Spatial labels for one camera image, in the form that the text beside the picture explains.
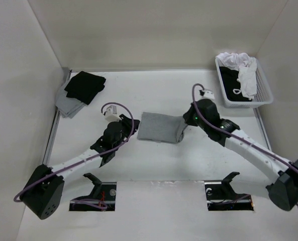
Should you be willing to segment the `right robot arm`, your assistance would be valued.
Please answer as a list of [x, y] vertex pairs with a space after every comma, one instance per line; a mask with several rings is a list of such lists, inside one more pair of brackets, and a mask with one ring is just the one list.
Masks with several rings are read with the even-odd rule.
[[265, 179], [256, 181], [232, 171], [217, 185], [208, 185], [209, 200], [220, 199], [225, 206], [251, 195], [264, 197], [284, 211], [298, 205], [298, 160], [282, 158], [252, 140], [237, 124], [221, 118], [210, 99], [192, 102], [182, 116], [187, 126], [201, 128], [220, 146], [231, 150], [255, 166]]

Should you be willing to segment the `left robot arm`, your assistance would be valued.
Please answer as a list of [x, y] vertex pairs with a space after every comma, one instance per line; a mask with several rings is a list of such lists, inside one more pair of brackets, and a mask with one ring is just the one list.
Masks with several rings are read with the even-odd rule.
[[90, 173], [107, 164], [116, 155], [116, 151], [138, 130], [140, 120], [121, 114], [117, 122], [107, 125], [103, 135], [81, 155], [48, 167], [39, 165], [31, 175], [22, 192], [15, 201], [24, 203], [41, 220], [50, 217], [58, 208], [64, 186], [81, 176], [92, 182], [85, 185], [84, 195], [96, 200], [101, 194], [101, 182]]

